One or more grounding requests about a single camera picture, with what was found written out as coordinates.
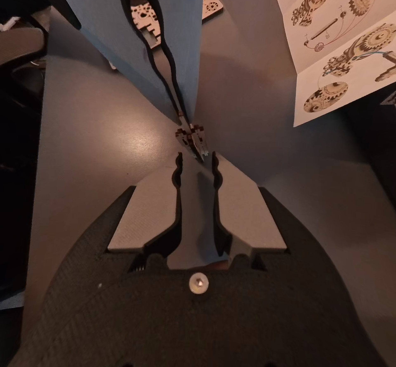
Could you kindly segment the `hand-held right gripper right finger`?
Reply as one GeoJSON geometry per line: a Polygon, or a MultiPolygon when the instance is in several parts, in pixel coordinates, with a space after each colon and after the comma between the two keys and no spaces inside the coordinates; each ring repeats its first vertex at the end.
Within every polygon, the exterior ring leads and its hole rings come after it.
{"type": "Polygon", "coordinates": [[[286,243],[258,185],[230,161],[212,153],[215,200],[214,243],[219,256],[230,259],[258,253],[284,252],[286,243]]]}

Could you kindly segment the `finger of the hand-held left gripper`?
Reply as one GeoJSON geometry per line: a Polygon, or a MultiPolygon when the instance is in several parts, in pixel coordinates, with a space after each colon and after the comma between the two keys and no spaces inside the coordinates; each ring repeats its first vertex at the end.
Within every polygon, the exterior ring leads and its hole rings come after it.
{"type": "Polygon", "coordinates": [[[133,22],[127,0],[66,1],[82,34],[157,110],[180,125],[175,99],[133,22]]]}
{"type": "Polygon", "coordinates": [[[151,49],[147,54],[154,73],[171,102],[170,118],[179,123],[178,109],[188,123],[194,120],[199,83],[203,0],[148,0],[160,24],[161,49],[168,60],[176,94],[159,72],[151,49]]]}

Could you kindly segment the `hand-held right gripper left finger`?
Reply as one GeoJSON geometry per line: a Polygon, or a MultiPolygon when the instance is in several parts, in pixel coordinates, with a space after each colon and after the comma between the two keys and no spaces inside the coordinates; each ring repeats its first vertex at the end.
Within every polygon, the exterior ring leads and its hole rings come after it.
{"type": "Polygon", "coordinates": [[[166,164],[137,183],[108,245],[112,253],[132,252],[166,258],[181,242],[181,173],[183,156],[173,154],[166,164]]]}

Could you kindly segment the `wooden model part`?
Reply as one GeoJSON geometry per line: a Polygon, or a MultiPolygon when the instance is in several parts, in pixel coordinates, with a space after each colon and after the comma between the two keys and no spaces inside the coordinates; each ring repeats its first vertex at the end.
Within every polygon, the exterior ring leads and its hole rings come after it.
{"type": "Polygon", "coordinates": [[[205,157],[209,155],[203,126],[191,125],[191,130],[189,132],[179,128],[176,131],[176,139],[199,162],[204,162],[205,157]]]}

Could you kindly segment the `wooden parts sheet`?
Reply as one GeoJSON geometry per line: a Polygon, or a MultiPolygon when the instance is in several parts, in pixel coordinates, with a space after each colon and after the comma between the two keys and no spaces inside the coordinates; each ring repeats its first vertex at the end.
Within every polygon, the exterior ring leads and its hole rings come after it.
{"type": "MultiPolygon", "coordinates": [[[[220,0],[203,0],[202,22],[205,22],[223,11],[220,0]]],[[[131,6],[133,22],[143,34],[151,49],[161,45],[160,24],[150,3],[131,6]]]]}

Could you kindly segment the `grey mesh office chair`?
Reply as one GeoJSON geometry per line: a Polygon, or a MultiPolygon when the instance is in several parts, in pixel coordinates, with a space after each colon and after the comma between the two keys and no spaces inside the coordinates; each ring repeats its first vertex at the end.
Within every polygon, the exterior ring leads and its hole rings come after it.
{"type": "Polygon", "coordinates": [[[0,33],[0,65],[39,53],[45,47],[45,35],[39,28],[16,28],[0,33]]]}

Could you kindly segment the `illustrated instruction sheet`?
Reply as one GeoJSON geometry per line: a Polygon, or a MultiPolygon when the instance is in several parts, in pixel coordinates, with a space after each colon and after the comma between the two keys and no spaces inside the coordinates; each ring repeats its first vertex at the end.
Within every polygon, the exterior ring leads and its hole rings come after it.
{"type": "Polygon", "coordinates": [[[278,0],[297,72],[294,127],[396,80],[396,0],[278,0]]]}

